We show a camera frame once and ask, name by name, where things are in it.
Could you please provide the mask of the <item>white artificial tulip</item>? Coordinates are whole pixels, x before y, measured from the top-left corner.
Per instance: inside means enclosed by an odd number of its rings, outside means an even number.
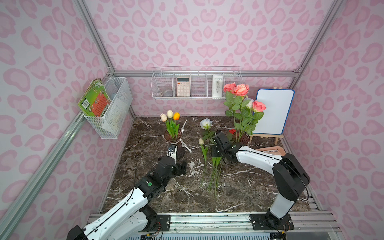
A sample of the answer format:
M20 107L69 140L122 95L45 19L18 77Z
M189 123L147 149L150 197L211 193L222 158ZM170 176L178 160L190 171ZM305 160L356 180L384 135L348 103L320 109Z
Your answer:
M172 137L172 139L176 140L178 136L179 126L176 124L174 120L174 113L171 110L168 110L167 117L168 117L168 120L166 121L167 131L169 135Z
M199 145L201 147L203 158L204 158L204 168L203 168L203 174L202 174L202 179L201 179L201 186L202 186L204 184L204 180L205 180L209 147L205 146L205 141L203 139L199 139Z

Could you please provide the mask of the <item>white artificial rose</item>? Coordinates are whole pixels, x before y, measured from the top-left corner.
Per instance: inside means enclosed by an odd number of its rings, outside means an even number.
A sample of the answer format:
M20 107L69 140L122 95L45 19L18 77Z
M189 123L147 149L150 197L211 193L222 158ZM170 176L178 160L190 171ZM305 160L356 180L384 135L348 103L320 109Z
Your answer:
M219 186L219 178L220 178L219 174L220 174L220 170L221 170L221 169L219 169L219 166L220 166L222 157L212 157L212 145L214 144L213 136L215 135L215 133L211 130L212 121L210 119L203 119L200 122L200 127L204 130L203 131L203 137L201 139L203 139L205 141L205 146L209 147L209 150L211 150L210 161L212 164L212 173L211 173L211 178L210 178L210 181L208 184L208 191L214 190L214 193L216 196L217 195L217 189Z
M254 100L250 99L250 98L245 98L245 102L247 102L246 104L246 107L249 108L249 109L252 109L253 108L253 102Z

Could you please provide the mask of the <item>pink artificial rose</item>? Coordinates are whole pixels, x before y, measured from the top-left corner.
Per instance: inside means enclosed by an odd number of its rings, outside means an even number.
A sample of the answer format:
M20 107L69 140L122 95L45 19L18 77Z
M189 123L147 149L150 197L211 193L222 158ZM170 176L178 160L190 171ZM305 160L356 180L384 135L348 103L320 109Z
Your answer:
M234 88L234 99L232 112L234 115L234 124L235 124L235 139L239 143L241 137L247 131L247 126L250 123L251 111L247 107L249 100L245 101L246 94L249 91L249 86L245 84L240 84Z
M233 110L233 106L236 104L236 87L237 85L235 83L232 84L226 84L223 88L223 91L225 93L225 99L224 105L227 106L229 109L226 111L226 116L233 117L236 110Z

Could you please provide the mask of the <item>orange artificial tulip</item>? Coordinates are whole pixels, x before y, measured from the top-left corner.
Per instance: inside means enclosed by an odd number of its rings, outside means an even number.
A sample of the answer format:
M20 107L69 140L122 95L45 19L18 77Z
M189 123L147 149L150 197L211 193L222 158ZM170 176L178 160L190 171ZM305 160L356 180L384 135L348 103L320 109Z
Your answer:
M177 124L177 121L179 119L180 119L180 113L174 113L174 116L173 116L174 139L176 139L178 137L178 134L179 134L180 125Z

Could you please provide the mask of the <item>pink artificial tulip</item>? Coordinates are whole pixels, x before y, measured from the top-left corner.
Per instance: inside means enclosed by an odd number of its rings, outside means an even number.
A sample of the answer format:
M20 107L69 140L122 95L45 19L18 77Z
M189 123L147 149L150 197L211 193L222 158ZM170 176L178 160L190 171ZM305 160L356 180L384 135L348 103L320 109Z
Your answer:
M171 125L171 122L170 122L170 119L168 118L167 115L165 114L161 114L160 115L160 118L161 118L161 121L166 123L166 126L167 126L167 132L168 134L173 137L173 129L172 129L172 125Z

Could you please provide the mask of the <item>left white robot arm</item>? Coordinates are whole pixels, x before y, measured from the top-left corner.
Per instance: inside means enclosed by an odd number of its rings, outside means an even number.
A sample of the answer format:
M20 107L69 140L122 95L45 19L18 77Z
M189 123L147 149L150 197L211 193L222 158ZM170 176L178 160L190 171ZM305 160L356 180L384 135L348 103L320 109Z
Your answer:
M157 213L148 203L165 192L172 178L184 175L187 163L161 157L156 167L142 177L128 195L97 220L73 227L68 240L126 240L132 234L155 225Z

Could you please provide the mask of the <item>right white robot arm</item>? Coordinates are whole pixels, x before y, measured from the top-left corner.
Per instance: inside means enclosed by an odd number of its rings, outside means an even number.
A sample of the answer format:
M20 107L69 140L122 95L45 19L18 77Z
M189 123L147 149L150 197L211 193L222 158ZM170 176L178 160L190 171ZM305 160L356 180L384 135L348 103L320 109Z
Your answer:
M257 151L244 144L230 141L220 131L213 136L213 141L217 157L254 166L274 177L278 195L266 213L266 220L276 222L283 219L311 181L307 172L292 154L279 156Z

